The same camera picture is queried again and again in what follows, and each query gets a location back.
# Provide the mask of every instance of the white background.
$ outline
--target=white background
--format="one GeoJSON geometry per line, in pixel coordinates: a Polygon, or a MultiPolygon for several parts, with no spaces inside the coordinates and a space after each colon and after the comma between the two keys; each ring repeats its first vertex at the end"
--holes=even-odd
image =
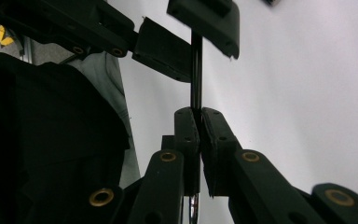
{"type": "MultiPolygon", "coordinates": [[[[135,31],[149,17],[187,42],[168,0],[110,0],[135,31]]],[[[289,182],[310,192],[332,182],[358,193],[358,1],[237,0],[240,58],[204,40],[203,105],[221,111],[242,147],[264,153],[289,182]]],[[[189,106],[189,84],[131,59],[120,61],[141,175],[173,113],[189,106]]],[[[232,223],[227,199],[201,193],[200,223],[232,223]]]]}

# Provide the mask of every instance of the brass screw insert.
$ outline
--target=brass screw insert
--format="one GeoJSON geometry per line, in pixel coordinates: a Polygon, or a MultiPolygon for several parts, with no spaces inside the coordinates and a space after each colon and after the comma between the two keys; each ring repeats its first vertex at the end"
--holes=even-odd
{"type": "Polygon", "coordinates": [[[245,152],[242,154],[242,158],[246,161],[260,161],[260,157],[254,152],[245,152]]]}
{"type": "Polygon", "coordinates": [[[94,207],[102,207],[112,202],[114,198],[115,194],[111,189],[98,189],[89,196],[89,204],[94,207]],[[104,196],[104,198],[99,200],[98,196],[104,196]]]}
{"type": "Polygon", "coordinates": [[[162,161],[174,161],[174,160],[176,160],[176,155],[171,152],[164,152],[164,153],[161,153],[161,155],[159,155],[159,158],[162,161]]]}
{"type": "Polygon", "coordinates": [[[339,189],[327,189],[324,195],[333,203],[341,206],[354,206],[354,199],[339,189]]]}

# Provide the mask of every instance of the thin black rod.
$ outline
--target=thin black rod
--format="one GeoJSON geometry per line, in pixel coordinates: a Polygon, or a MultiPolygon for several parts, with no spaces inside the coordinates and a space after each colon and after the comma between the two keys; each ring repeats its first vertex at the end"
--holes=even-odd
{"type": "Polygon", "coordinates": [[[191,108],[200,112],[202,103],[202,36],[191,33],[191,108]]]}
{"type": "MultiPolygon", "coordinates": [[[[202,36],[191,32],[191,108],[193,109],[194,120],[196,121],[199,133],[201,131],[201,107],[202,107],[202,36]]],[[[200,167],[194,172],[200,173],[200,167]]],[[[195,183],[200,192],[200,179],[195,183]]],[[[199,194],[190,196],[189,199],[189,222],[197,224],[199,220],[199,194]]]]}

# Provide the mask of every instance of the yellow object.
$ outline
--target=yellow object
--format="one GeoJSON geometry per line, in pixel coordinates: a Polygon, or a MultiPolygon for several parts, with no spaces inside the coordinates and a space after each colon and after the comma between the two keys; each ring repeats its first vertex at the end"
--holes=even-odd
{"type": "Polygon", "coordinates": [[[7,46],[14,42],[13,38],[7,34],[7,31],[3,25],[0,25],[0,43],[1,46],[7,46]]]}

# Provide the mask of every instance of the metal rod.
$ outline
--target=metal rod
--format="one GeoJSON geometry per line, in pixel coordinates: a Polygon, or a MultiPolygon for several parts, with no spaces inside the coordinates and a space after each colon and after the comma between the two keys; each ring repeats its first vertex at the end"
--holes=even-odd
{"type": "Polygon", "coordinates": [[[199,222],[199,194],[191,196],[189,199],[189,223],[197,224],[199,222]]]}
{"type": "Polygon", "coordinates": [[[33,40],[25,36],[24,37],[24,52],[20,56],[20,60],[27,63],[34,63],[34,43],[33,40]]]}
{"type": "MultiPolygon", "coordinates": [[[[191,33],[191,108],[193,109],[194,120],[196,121],[199,133],[201,131],[201,103],[202,103],[202,36],[191,33]]],[[[197,224],[199,221],[199,194],[189,199],[189,223],[197,224]]]]}

